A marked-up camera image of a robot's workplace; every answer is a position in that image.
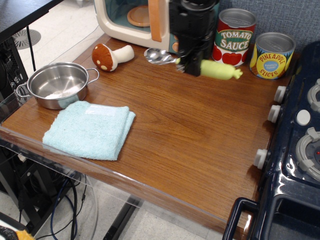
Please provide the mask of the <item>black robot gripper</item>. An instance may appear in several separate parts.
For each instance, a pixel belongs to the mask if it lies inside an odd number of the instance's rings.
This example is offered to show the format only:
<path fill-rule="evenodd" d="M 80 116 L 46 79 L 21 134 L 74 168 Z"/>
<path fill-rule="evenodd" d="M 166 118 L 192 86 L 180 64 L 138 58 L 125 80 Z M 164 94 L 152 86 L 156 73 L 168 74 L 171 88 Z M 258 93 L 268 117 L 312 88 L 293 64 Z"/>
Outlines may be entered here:
<path fill-rule="evenodd" d="M 176 68 L 182 73 L 200 76 L 202 60 L 209 58 L 213 48 L 216 2 L 170 0 L 168 6 L 170 33 L 177 38 L 178 44 Z"/>

